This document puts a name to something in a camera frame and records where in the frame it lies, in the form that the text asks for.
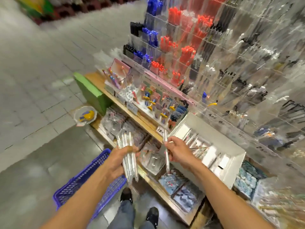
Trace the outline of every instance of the shoe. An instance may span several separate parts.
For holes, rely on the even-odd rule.
[[[146,221],[150,221],[156,229],[158,226],[158,220],[159,220],[158,208],[156,208],[156,207],[150,208],[150,210],[148,211],[148,213],[146,215]]]
[[[121,201],[120,202],[123,202],[125,200],[128,200],[131,202],[132,204],[132,191],[128,188],[128,187],[125,187],[122,191],[122,194],[121,194]]]

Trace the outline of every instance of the leg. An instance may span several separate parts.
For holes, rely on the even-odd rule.
[[[121,194],[121,205],[107,229],[133,229],[134,223],[135,209],[132,206],[132,192],[126,187]]]
[[[159,211],[152,207],[147,213],[146,220],[142,223],[139,229],[156,229],[158,226]]]

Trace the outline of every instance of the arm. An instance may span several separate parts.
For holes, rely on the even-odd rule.
[[[41,229],[85,229],[109,184],[122,175],[123,157],[136,147],[115,148],[82,187],[64,204]]]
[[[191,171],[201,182],[207,198],[225,229],[273,229],[255,209],[251,208],[212,173],[200,160],[195,158],[185,143],[170,137],[165,146],[170,150],[170,159]]]

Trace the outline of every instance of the left arm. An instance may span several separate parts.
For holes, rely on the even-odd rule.
[[[115,148],[104,164],[41,229],[85,229],[109,184],[124,173],[121,163],[128,152],[137,152],[137,148],[131,146],[123,149]]]

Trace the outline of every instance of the person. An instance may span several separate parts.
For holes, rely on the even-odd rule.
[[[195,158],[183,140],[172,136],[168,141],[165,146],[169,150],[170,160],[179,162],[200,181],[224,229],[273,228],[255,209],[248,206],[200,160]],[[41,229],[85,229],[108,185],[124,173],[121,165],[124,155],[137,151],[138,148],[135,146],[114,148],[108,159]],[[135,210],[132,207],[132,194],[129,188],[123,190],[120,200],[118,212],[108,229],[134,228]],[[158,218],[158,209],[151,208],[140,229],[156,229]]]

